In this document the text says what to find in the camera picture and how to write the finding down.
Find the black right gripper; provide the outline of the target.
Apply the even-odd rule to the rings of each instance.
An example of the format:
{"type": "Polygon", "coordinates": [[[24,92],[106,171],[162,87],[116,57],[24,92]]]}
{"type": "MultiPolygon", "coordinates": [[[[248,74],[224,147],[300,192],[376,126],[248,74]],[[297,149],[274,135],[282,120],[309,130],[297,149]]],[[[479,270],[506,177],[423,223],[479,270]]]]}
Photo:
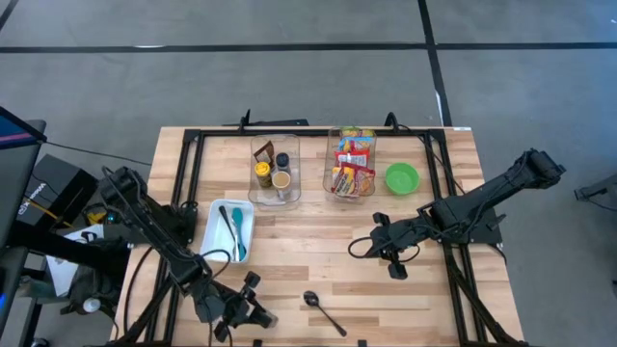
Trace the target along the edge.
{"type": "Polygon", "coordinates": [[[392,222],[389,216],[380,212],[373,214],[377,226],[369,233],[372,245],[369,257],[381,257],[389,262],[389,276],[394,280],[408,277],[399,254],[429,238],[432,226],[422,217],[392,222]]]}

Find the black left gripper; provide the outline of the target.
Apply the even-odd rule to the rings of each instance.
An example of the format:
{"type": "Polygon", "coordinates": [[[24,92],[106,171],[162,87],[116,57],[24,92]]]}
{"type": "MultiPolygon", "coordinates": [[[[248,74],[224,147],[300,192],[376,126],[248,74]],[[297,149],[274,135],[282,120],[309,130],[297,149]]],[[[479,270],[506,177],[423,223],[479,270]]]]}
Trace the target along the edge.
{"type": "Polygon", "coordinates": [[[259,334],[263,330],[264,307],[255,297],[261,277],[250,271],[240,291],[201,277],[192,284],[195,312],[202,323],[216,323],[213,335],[219,342],[234,334],[259,334]]]}

